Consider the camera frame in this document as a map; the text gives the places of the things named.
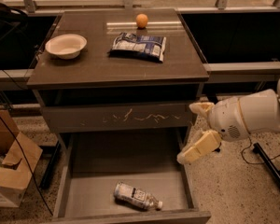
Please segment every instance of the bottle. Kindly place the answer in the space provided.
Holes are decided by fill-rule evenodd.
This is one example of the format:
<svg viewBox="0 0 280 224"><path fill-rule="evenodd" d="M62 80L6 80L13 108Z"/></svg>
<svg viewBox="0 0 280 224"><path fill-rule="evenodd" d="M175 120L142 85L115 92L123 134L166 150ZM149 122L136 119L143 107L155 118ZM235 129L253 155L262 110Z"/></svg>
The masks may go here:
<svg viewBox="0 0 280 224"><path fill-rule="evenodd" d="M145 210L161 210L162 202L158 201L151 193L118 182L114 190L114 197Z"/></svg>

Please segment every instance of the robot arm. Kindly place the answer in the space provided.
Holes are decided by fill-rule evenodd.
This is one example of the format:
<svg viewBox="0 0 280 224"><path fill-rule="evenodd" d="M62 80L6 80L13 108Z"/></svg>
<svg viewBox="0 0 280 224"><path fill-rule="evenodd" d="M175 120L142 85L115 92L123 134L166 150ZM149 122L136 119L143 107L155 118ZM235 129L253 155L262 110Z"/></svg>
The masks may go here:
<svg viewBox="0 0 280 224"><path fill-rule="evenodd" d="M217 104L191 104L190 110L204 117L211 129L193 145L186 145L177 155L177 161L191 164L216 150L221 140L237 141L260 132L280 133L280 79L277 92L266 90Z"/></svg>

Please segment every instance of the cabinet top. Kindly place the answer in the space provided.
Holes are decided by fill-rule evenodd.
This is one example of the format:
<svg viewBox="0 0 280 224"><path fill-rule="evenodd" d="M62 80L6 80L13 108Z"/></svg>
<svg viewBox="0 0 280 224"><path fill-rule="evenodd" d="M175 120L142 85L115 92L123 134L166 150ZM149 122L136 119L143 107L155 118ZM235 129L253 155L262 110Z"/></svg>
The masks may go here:
<svg viewBox="0 0 280 224"><path fill-rule="evenodd" d="M137 29L139 13L148 16L146 29ZM163 63L109 57L121 33L166 37ZM28 80L31 89L68 89L206 81L208 74L173 9L123 9L64 12L52 37L82 35L87 45L73 60L61 60L46 51Z"/></svg>

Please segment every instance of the label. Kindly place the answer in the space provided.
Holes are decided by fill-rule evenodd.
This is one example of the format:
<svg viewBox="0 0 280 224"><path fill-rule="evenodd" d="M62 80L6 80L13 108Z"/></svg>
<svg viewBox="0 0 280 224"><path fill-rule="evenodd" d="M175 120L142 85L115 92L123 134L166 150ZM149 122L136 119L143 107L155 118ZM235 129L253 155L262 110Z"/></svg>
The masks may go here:
<svg viewBox="0 0 280 224"><path fill-rule="evenodd" d="M147 192L141 189L136 189L134 187L119 182L115 188L114 196L117 199L126 201L140 208L147 208Z"/></svg>

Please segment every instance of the terrazzo floor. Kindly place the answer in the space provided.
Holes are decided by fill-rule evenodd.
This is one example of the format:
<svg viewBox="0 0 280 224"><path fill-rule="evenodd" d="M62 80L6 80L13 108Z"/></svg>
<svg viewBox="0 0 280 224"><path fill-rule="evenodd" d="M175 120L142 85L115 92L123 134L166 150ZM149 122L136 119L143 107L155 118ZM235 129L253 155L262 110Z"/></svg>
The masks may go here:
<svg viewBox="0 0 280 224"><path fill-rule="evenodd" d="M42 117L14 118L19 129L39 145L53 146L56 136L49 132ZM198 118L191 136L200 129L207 130L204 119ZM252 142L259 142L270 157L280 153L280 134L259 133L251 136ZM222 142L221 151L213 152L194 162L190 168L192 191L200 210L210 211L209 224L280 224L280 188L263 164L247 164L241 151L249 147L249 140ZM250 162L261 162L258 155L249 148L244 153ZM55 165L48 189L43 196L53 211L62 174L64 154ZM41 158L35 179L39 185L49 159ZM280 158L274 160L280 167ZM0 208L0 224L28 224L50 222L52 217L31 181L19 208Z"/></svg>

